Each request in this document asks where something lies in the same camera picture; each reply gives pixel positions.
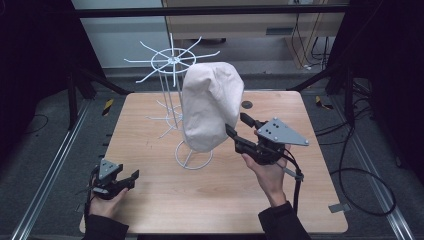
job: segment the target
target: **person's right hand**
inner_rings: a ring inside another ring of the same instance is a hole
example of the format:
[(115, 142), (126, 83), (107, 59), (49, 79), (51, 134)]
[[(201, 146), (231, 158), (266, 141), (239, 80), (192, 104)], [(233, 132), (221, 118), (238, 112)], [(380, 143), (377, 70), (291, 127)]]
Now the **person's right hand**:
[[(290, 145), (286, 145), (286, 149), (290, 150)], [(282, 168), (286, 167), (287, 160), (281, 158), (273, 165), (259, 165), (246, 153), (243, 153), (241, 156), (246, 162), (247, 167), (256, 174), (259, 185), (265, 192), (271, 207), (285, 204), (287, 200), (283, 191), (284, 171)]]

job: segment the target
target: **wrist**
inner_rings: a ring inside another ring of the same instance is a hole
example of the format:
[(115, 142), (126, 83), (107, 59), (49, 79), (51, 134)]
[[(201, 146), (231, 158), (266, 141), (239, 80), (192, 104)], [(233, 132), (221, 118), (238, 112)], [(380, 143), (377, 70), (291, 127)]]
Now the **wrist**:
[(268, 197), (269, 203), (271, 204), (271, 207), (278, 207), (287, 202), (286, 194), (283, 191), (269, 194), (267, 195), (267, 197)]

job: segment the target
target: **triangular metal plate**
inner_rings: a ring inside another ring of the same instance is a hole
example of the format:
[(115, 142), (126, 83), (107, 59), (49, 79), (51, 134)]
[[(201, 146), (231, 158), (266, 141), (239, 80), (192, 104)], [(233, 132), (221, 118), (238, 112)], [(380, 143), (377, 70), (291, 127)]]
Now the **triangular metal plate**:
[(309, 141), (278, 118), (273, 118), (258, 130), (258, 135), (282, 144), (309, 146)]
[(103, 158), (100, 161), (99, 180), (103, 180), (109, 174), (115, 172), (116, 169), (118, 169), (118, 168), (119, 168), (118, 164), (115, 164), (113, 162), (109, 162), (108, 160)]

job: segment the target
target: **white wall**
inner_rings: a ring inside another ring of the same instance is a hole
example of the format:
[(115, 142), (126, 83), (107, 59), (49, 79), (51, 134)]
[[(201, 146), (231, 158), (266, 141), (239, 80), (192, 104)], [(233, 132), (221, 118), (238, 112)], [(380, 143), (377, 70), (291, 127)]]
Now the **white wall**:
[[(72, 0), (75, 9), (162, 7), (160, 0)], [(82, 18), (82, 24), (103, 68), (146, 67), (154, 52), (147, 46), (162, 50), (170, 48), (164, 17)]]

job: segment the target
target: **aluminum rail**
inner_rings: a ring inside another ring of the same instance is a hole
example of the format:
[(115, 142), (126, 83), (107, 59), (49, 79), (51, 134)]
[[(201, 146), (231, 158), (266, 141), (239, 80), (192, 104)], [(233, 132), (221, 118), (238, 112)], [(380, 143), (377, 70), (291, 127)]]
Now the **aluminum rail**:
[[(346, 121), (346, 118), (342, 111), (343, 104), (341, 100), (337, 97), (331, 97), (331, 99), (333, 103), (335, 103), (334, 107), (339, 113), (341, 119), (343, 121)], [(352, 135), (352, 143), (354, 144), (354, 147), (356, 149), (356, 153), (358, 156), (358, 160), (361, 166), (363, 167), (363, 169), (381, 178), (381, 176), (378, 174), (376, 167), (373, 164), (373, 160), (368, 155), (367, 150), (365, 146), (362, 144), (360, 137), (355, 132)], [(374, 190), (374, 194), (377, 197), (381, 208), (384, 211), (390, 209), (390, 206), (393, 204), (393, 202), (392, 202), (389, 190), (386, 187), (384, 187), (383, 184), (378, 182), (375, 178), (369, 178), (369, 182), (371, 184), (371, 187)], [(406, 222), (405, 218), (403, 217), (398, 207), (396, 207), (391, 214), (387, 215), (387, 220), (390, 226), (392, 227), (393, 232), (395, 233), (396, 237), (399, 240), (414, 240), (415, 239), (414, 235), (411, 232), (411, 229), (408, 226), (408, 223)]]
[(32, 202), (29, 205), (20, 223), (14, 230), (11, 238), (12, 240), (25, 240), (28, 238), (31, 229), (34, 226), (34, 223), (37, 220), (38, 215), (40, 214), (41, 209), (43, 208), (43, 205), (47, 200), (47, 197), (49, 196), (53, 184), (57, 176), (59, 175), (60, 169), (62, 168), (63, 163), (65, 162), (65, 159), (72, 147), (72, 144), (74, 143), (75, 138), (78, 135), (81, 125), (84, 122), (87, 110), (90, 106), (90, 102), (91, 101), (88, 100), (82, 102), (81, 110), (79, 112), (80, 117), (78, 121), (76, 122), (74, 128), (69, 130), (66, 134), (62, 145), (60, 146), (55, 158), (53, 159), (53, 162), (50, 165), (49, 170), (46, 173), (46, 176), (44, 177), (43, 181), (40, 184), (40, 187), (37, 190), (37, 193), (32, 199)]

